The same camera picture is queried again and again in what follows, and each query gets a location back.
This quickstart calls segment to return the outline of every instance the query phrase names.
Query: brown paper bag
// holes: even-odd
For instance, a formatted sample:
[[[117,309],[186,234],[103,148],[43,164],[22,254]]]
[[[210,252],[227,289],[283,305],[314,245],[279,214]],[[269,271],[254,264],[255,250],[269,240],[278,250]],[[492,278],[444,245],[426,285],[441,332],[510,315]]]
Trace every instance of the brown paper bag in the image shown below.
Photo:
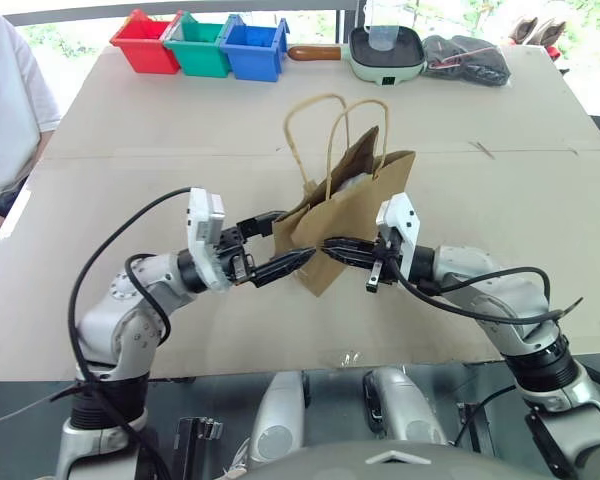
[[[327,96],[303,102],[299,107],[294,108],[285,120],[287,140],[304,179],[305,197],[297,207],[280,217],[273,225],[276,254],[299,247],[318,248],[313,258],[298,271],[298,278],[302,284],[315,296],[322,295],[345,268],[345,265],[319,250],[323,241],[337,236],[375,240],[377,234],[375,219],[378,209],[383,201],[404,191],[415,160],[415,153],[412,151],[386,153],[388,107],[379,100],[362,100],[345,108],[336,119],[331,129],[327,151],[327,178],[320,185],[315,186],[306,176],[288,131],[288,120],[300,109],[325,97]],[[378,104],[385,111],[382,156],[375,158],[373,154],[379,132],[376,126],[362,135],[353,146],[348,147],[338,165],[331,170],[331,148],[339,121],[343,116],[347,118],[350,110],[366,103]],[[345,181],[364,173],[369,175],[357,179],[353,185],[338,191]]]

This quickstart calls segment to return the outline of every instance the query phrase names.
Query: paper bag handle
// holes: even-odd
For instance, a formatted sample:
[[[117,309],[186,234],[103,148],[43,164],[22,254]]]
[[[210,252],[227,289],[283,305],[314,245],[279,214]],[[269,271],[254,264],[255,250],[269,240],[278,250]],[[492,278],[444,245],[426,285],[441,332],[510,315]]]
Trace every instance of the paper bag handle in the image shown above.
[[[309,186],[311,185],[311,180],[309,179],[309,176],[307,175],[306,170],[304,169],[304,165],[302,164],[302,160],[300,160],[300,154],[298,153],[298,148],[296,147],[296,143],[293,141],[293,137],[291,136],[291,131],[289,130],[289,122],[291,120],[291,117],[293,117],[296,113],[298,113],[300,110],[304,110],[305,108],[307,108],[310,105],[313,105],[314,103],[318,103],[321,100],[325,100],[327,98],[335,98],[337,100],[340,101],[340,104],[342,105],[343,108],[343,112],[344,116],[345,116],[345,124],[346,124],[346,129],[347,129],[347,148],[349,148],[350,146],[350,139],[349,139],[349,114],[348,114],[348,110],[347,110],[347,102],[345,101],[345,99],[335,93],[325,93],[322,95],[316,95],[315,97],[311,97],[308,98],[300,103],[298,103],[295,107],[293,107],[289,113],[287,113],[287,116],[284,118],[284,136],[287,140],[287,144],[289,145],[289,148],[291,149],[291,154],[293,155],[293,158],[295,158],[296,163],[298,164],[298,167],[300,168],[300,173],[302,174],[302,181],[304,182],[304,188],[305,191],[309,191]],[[333,141],[333,130],[331,132],[331,140],[329,140],[329,147],[331,147],[331,142]]]
[[[378,168],[376,168],[373,172],[374,179],[376,178],[377,172],[379,172],[382,169],[382,167],[384,167],[384,161],[387,158],[387,137],[388,137],[388,133],[389,133],[389,107],[383,101],[376,100],[374,98],[360,100],[359,102],[349,105],[347,108],[345,108],[342,111],[342,113],[340,113],[340,115],[338,115],[338,118],[336,118],[336,121],[333,123],[333,127],[331,127],[331,134],[329,135],[329,146],[327,147],[327,189],[326,189],[326,193],[325,193],[325,201],[329,200],[331,198],[331,150],[333,147],[333,136],[336,133],[336,128],[338,128],[338,124],[340,123],[340,120],[342,119],[342,117],[345,117],[348,122],[349,121],[349,112],[351,110],[353,110],[354,108],[359,107],[360,105],[364,105],[365,103],[375,103],[376,105],[380,105],[384,109],[384,140],[382,142],[382,158],[380,159],[380,165],[378,165]]]

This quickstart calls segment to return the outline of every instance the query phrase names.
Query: table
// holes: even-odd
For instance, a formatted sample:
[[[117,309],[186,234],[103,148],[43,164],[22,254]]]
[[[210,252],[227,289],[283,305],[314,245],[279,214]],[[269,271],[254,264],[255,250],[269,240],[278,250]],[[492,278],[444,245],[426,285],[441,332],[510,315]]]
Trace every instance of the table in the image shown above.
[[[472,245],[503,265],[546,269],[553,306],[585,297],[562,321],[573,352],[600,352],[600,133],[542,50],[505,54],[513,77],[499,89],[422,77],[383,88],[339,62],[288,60],[276,84],[137,75],[118,51],[105,50],[0,233],[0,380],[73,377],[66,306],[74,278],[155,197],[204,186],[222,195],[226,225],[293,207],[302,189],[282,120],[295,102],[334,90],[351,102],[388,102],[390,149],[417,152],[407,191],[422,220],[419,243]],[[336,113],[325,104],[293,121],[316,179]],[[354,114],[354,136],[379,118],[373,107]],[[185,246],[186,203],[157,208],[105,252],[79,314],[130,254]],[[264,261],[273,241],[248,247]],[[348,269],[318,299],[294,278],[201,295],[173,315],[174,334],[152,374],[499,358],[473,321],[397,288],[366,294],[365,281]]]

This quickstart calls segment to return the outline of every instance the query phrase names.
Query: plastic wrap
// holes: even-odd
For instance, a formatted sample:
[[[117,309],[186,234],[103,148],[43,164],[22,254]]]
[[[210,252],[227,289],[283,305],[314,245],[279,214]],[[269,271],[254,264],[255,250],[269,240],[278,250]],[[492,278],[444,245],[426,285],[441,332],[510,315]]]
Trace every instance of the plastic wrap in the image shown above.
[[[505,85],[511,76],[500,49],[486,40],[432,35],[422,43],[430,77],[457,79],[488,86]]]

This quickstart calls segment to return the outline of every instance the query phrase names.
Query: plastic storage bin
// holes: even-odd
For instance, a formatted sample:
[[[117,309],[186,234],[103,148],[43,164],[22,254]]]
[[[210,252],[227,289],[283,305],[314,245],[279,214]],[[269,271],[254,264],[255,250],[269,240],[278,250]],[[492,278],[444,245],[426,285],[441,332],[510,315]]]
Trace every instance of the plastic storage bin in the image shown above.
[[[286,20],[278,28],[252,27],[238,16],[231,19],[220,48],[229,57],[236,78],[277,82],[287,53]]]
[[[138,73],[176,73],[180,65],[173,53],[162,45],[162,37],[172,24],[151,20],[142,10],[134,10],[113,36],[111,44],[122,49]]]
[[[186,75],[226,77],[231,71],[227,56],[220,50],[220,41],[231,15],[224,24],[199,23],[191,14],[178,12],[177,22],[167,38],[165,47],[173,50]]]

